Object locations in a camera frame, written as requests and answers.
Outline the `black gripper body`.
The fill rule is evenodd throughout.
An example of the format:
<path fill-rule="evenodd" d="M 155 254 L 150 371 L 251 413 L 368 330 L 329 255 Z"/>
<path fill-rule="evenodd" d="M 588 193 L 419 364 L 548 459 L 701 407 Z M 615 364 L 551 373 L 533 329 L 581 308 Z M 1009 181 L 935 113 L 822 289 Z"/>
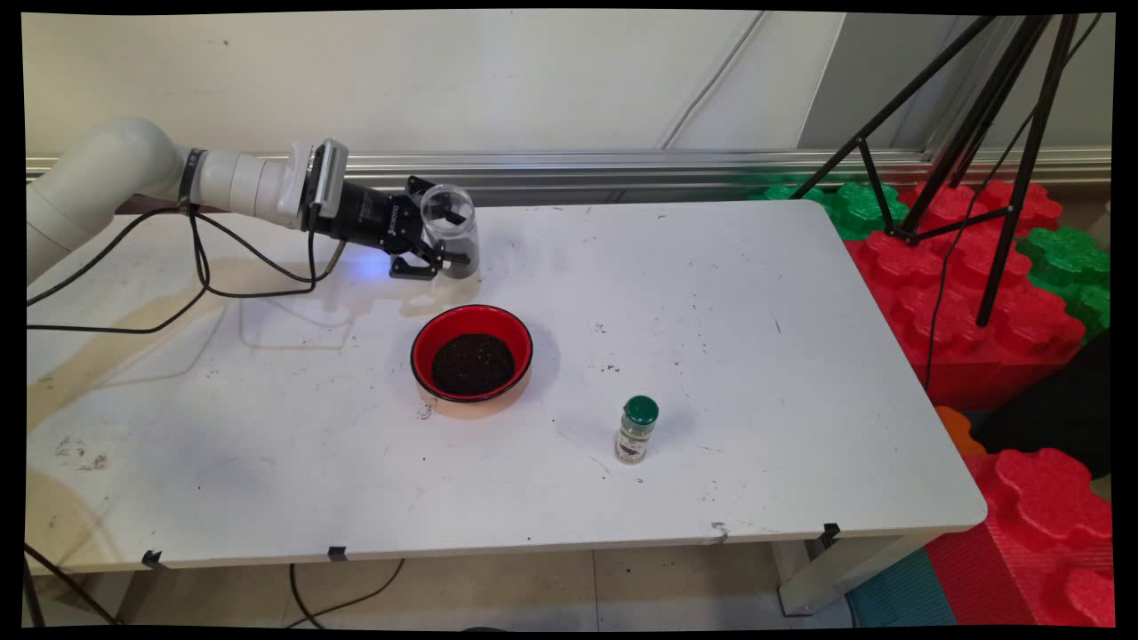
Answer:
<path fill-rule="evenodd" d="M 318 216 L 316 232 L 341 243 L 384 251 L 399 256 L 406 252 L 427 259 L 424 221 L 415 200 L 352 182 L 343 187 L 333 216 Z"/>

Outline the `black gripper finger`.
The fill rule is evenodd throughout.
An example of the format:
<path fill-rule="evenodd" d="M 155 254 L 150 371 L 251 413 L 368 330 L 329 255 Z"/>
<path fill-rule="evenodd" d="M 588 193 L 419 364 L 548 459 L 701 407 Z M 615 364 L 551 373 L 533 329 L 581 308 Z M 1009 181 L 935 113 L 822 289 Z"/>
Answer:
<path fill-rule="evenodd" d="M 473 202 L 457 186 L 436 184 L 420 177 L 410 177 L 405 191 L 427 221 L 465 224 L 473 218 Z"/>
<path fill-rule="evenodd" d="M 470 247 L 442 239 L 388 239 L 391 278 L 430 281 L 447 273 L 459 278 L 460 268 L 470 266 Z"/>

